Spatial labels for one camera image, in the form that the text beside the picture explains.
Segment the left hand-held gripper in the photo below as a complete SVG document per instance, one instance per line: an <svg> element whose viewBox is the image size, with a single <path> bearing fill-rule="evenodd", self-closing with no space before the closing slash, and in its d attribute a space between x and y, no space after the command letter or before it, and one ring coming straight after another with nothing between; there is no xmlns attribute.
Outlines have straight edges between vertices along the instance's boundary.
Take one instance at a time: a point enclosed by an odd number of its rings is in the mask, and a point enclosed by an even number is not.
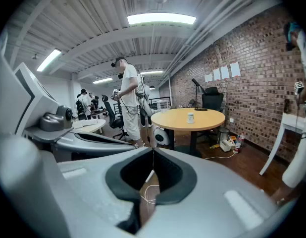
<svg viewBox="0 0 306 238"><path fill-rule="evenodd" d="M106 157L136 149L131 143L95 133L79 132L74 133L76 138L61 138L72 130L71 109L59 104L25 63L12 70L3 51L0 42L0 134L53 143L57 162Z"/></svg>

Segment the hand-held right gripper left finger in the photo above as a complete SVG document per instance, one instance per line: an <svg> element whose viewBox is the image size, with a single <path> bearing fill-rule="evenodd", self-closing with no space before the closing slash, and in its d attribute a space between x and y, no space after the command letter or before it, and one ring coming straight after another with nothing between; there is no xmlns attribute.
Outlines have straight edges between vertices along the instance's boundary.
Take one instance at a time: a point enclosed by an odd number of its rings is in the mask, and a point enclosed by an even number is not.
<svg viewBox="0 0 306 238"><path fill-rule="evenodd" d="M44 153L48 238L141 237L139 190L153 163L151 148L57 163Z"/></svg>

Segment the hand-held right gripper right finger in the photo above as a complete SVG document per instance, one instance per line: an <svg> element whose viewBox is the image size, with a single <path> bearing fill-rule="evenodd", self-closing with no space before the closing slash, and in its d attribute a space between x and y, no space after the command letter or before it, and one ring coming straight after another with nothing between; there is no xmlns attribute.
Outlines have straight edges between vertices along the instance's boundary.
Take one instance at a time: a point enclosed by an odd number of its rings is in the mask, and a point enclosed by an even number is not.
<svg viewBox="0 0 306 238"><path fill-rule="evenodd" d="M164 149L189 164L197 183L181 202L158 205L139 238L265 238L276 228L277 207L228 167Z"/></svg>

